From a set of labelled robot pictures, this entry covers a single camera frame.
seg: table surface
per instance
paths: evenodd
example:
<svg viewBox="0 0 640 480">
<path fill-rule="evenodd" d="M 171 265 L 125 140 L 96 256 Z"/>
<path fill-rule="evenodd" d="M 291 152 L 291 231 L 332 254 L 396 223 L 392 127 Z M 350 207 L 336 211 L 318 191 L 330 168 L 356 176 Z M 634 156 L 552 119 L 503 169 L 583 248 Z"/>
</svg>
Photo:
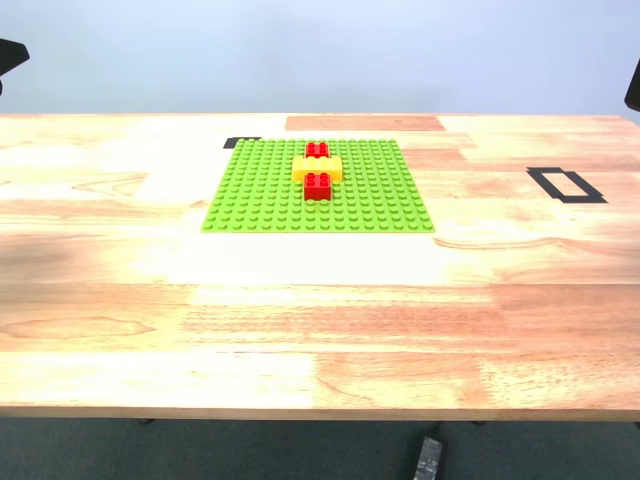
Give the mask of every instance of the table surface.
<svg viewBox="0 0 640 480">
<path fill-rule="evenodd" d="M 238 136 L 395 138 L 437 231 L 201 234 Z M 616 116 L 0 116 L 0 414 L 640 421 L 639 238 Z"/>
</svg>

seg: black object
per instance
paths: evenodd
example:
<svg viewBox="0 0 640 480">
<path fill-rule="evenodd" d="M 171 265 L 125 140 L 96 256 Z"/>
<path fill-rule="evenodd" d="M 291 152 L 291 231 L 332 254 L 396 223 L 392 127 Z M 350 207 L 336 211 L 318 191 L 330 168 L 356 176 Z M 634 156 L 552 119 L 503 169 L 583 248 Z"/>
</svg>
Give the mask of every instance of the black object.
<svg viewBox="0 0 640 480">
<path fill-rule="evenodd" d="M 27 60 L 29 60 L 27 47 L 22 43 L 0 38 L 0 77 Z M 0 95 L 2 95 L 2 81 L 0 81 Z"/>
<path fill-rule="evenodd" d="M 437 434 L 425 436 L 413 480 L 440 480 L 444 472 L 444 456 L 445 444 Z"/>
<path fill-rule="evenodd" d="M 260 140 L 262 137 L 229 137 L 222 148 L 235 148 L 238 140 Z"/>
<path fill-rule="evenodd" d="M 633 78 L 631 79 L 627 96 L 624 97 L 624 103 L 626 103 L 627 107 L 631 110 L 640 112 L 640 61 L 638 61 L 636 73 L 633 74 Z"/>
<path fill-rule="evenodd" d="M 551 198 L 557 198 L 562 203 L 608 203 L 602 194 L 593 188 L 589 182 L 576 172 L 565 172 L 558 167 L 527 168 L 527 173 L 533 178 Z M 586 195 L 564 195 L 545 176 L 545 173 L 564 173 L 569 180 L 580 187 Z"/>
</svg>

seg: black tape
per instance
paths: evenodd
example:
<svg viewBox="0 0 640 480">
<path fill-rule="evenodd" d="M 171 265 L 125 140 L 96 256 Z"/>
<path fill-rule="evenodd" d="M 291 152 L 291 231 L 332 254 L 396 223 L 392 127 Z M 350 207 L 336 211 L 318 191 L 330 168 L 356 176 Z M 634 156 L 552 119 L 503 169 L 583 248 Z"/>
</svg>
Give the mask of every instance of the black tape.
<svg viewBox="0 0 640 480">
<path fill-rule="evenodd" d="M 527 173 L 551 198 L 557 198 L 562 203 L 609 203 L 604 199 L 602 193 L 596 190 L 576 172 L 565 172 L 559 167 L 528 167 Z M 575 183 L 586 195 L 564 195 L 544 176 L 546 173 L 564 173 L 567 178 Z"/>
</svg>

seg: dark carpet floor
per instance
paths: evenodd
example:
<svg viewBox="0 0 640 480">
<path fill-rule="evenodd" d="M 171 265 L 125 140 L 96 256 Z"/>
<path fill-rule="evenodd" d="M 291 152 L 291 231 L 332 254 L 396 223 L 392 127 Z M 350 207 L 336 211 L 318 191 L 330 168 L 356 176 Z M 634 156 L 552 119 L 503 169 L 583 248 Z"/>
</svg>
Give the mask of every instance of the dark carpet floor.
<svg viewBox="0 0 640 480">
<path fill-rule="evenodd" d="M 417 422 L 0 418 L 1 480 L 409 480 Z M 444 480 L 640 478 L 631 423 L 447 422 Z"/>
</svg>

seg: lego baseplate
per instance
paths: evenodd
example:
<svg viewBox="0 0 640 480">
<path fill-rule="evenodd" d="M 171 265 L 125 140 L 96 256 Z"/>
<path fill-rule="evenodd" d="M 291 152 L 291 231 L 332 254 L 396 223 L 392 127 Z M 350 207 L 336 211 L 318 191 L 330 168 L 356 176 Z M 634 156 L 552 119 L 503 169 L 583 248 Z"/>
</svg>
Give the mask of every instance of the lego baseplate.
<svg viewBox="0 0 640 480">
<path fill-rule="evenodd" d="M 344 178 L 331 200 L 303 199 L 293 158 L 326 141 Z M 435 231 L 395 140 L 240 140 L 202 232 L 432 233 Z"/>
</svg>

